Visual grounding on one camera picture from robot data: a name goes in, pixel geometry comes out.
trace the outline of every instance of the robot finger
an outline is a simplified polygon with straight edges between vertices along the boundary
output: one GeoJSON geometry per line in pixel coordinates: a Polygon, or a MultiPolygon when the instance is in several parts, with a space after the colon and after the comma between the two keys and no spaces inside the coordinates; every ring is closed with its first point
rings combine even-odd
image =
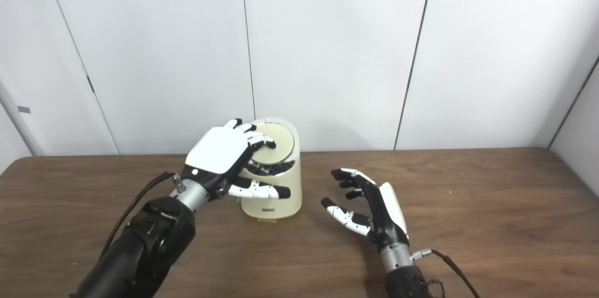
{"type": "Polygon", "coordinates": [[[268,148],[276,148],[277,144],[274,142],[274,140],[268,136],[265,136],[264,134],[258,133],[258,132],[248,132],[248,133],[252,133],[253,136],[248,135],[248,142],[250,143],[250,146],[254,147],[255,145],[259,145],[257,147],[260,148],[263,145],[266,145],[268,148]]]}
{"type": "Polygon", "coordinates": [[[229,188],[229,195],[252,198],[290,198],[291,189],[238,176],[229,188]]]}
{"type": "Polygon", "coordinates": [[[354,181],[344,180],[339,182],[339,187],[341,187],[342,189],[357,189],[358,185],[354,181]]]}
{"type": "Polygon", "coordinates": [[[345,198],[347,200],[353,200],[354,198],[364,196],[364,192],[361,189],[352,190],[351,192],[345,194],[345,198]]]}
{"type": "Polygon", "coordinates": [[[368,216],[340,207],[328,197],[323,198],[321,204],[334,219],[338,220],[349,230],[364,236],[370,231],[370,218],[368,216]]]}
{"type": "Polygon", "coordinates": [[[376,183],[371,178],[356,169],[339,168],[331,170],[331,175],[335,180],[340,181],[339,187],[343,189],[350,187],[374,189],[377,187],[376,183]]]}
{"type": "Polygon", "coordinates": [[[239,130],[239,131],[242,131],[242,132],[255,131],[256,130],[256,125],[250,124],[250,123],[246,123],[246,124],[240,125],[238,127],[235,127],[235,129],[239,130]]]}
{"type": "Polygon", "coordinates": [[[337,181],[344,181],[344,180],[359,181],[359,180],[364,180],[364,181],[367,181],[368,183],[372,183],[372,185],[376,186],[376,182],[375,181],[373,181],[371,178],[369,178],[368,176],[366,176],[366,174],[360,172],[357,169],[352,169],[352,168],[338,168],[338,169],[331,170],[331,175],[337,181]]]}
{"type": "Polygon", "coordinates": [[[243,123],[243,121],[237,117],[235,119],[231,119],[231,120],[227,121],[225,126],[235,128],[235,127],[241,125],[241,123],[243,123]]]}

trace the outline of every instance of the container lid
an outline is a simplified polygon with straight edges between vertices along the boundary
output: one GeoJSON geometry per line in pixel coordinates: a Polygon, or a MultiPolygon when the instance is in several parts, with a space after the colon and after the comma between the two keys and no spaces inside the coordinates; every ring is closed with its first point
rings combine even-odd
{"type": "Polygon", "coordinates": [[[277,123],[263,123],[258,125],[256,132],[260,132],[269,136],[277,144],[275,149],[262,147],[254,153],[252,160],[259,164],[272,165],[285,160],[295,145],[293,134],[288,128],[277,123]]]}

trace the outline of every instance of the white wall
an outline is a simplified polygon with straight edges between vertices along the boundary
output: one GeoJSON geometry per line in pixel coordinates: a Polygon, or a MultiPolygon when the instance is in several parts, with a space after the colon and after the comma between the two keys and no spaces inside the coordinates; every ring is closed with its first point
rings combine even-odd
{"type": "Polygon", "coordinates": [[[599,196],[599,66],[586,83],[551,150],[599,196]]]}
{"type": "Polygon", "coordinates": [[[6,111],[0,105],[0,174],[10,166],[13,161],[28,157],[31,153],[6,111]]]}
{"type": "Polygon", "coordinates": [[[305,151],[393,149],[425,0],[246,0],[256,116],[305,151]]]}
{"type": "Polygon", "coordinates": [[[398,149],[547,147],[599,54],[599,0],[429,0],[398,149]]]}
{"type": "Polygon", "coordinates": [[[253,120],[243,0],[59,0],[121,153],[253,120]]]}
{"type": "Polygon", "coordinates": [[[185,153],[255,115],[305,151],[547,147],[599,54],[599,0],[429,0],[396,141],[425,0],[58,1],[77,47],[56,0],[0,0],[38,155],[185,153]]]}
{"type": "Polygon", "coordinates": [[[0,7],[0,98],[35,153],[117,153],[55,0],[0,7]]]}

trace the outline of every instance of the robotic arm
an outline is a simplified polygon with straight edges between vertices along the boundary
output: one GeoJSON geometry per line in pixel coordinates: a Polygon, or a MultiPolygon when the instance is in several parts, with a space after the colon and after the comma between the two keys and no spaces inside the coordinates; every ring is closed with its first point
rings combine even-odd
{"type": "Polygon", "coordinates": [[[432,298],[427,282],[418,266],[415,255],[410,253],[406,221],[395,197],[395,191],[386,182],[380,187],[362,172],[340,168],[331,172],[339,187],[353,189],[346,198],[364,196],[372,212],[372,218],[336,205],[330,198],[323,198],[321,204],[327,212],[351,231],[370,238],[377,249],[387,271],[385,289],[390,298],[432,298]]]}
{"type": "Polygon", "coordinates": [[[241,123],[241,119],[233,119],[212,128],[188,154],[181,176],[164,173],[147,185],[120,221],[161,181],[173,179],[175,190],[144,204],[120,238],[110,244],[117,224],[96,266],[72,298],[151,298],[195,237],[195,213],[204,204],[226,194],[290,197],[287,187],[237,176],[258,149],[276,147],[271,138],[254,132],[254,125],[241,123]]]}

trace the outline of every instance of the wood grain tabletop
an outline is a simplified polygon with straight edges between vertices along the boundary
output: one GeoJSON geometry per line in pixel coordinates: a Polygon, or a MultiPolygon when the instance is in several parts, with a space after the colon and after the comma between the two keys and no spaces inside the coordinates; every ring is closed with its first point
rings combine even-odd
{"type": "MultiPolygon", "coordinates": [[[[0,176],[0,297],[74,292],[132,198],[182,155],[34,157],[0,176]]],[[[545,149],[303,153],[304,203],[276,223],[246,216],[235,198],[197,214],[197,235],[159,298],[384,298],[376,247],[321,207],[346,200],[329,171],[357,168],[394,186],[412,251],[432,247],[484,298],[599,297],[599,200],[545,149]]],[[[144,200],[166,196],[165,182],[144,200]]],[[[439,258],[417,262],[471,297],[439,258]]]]}

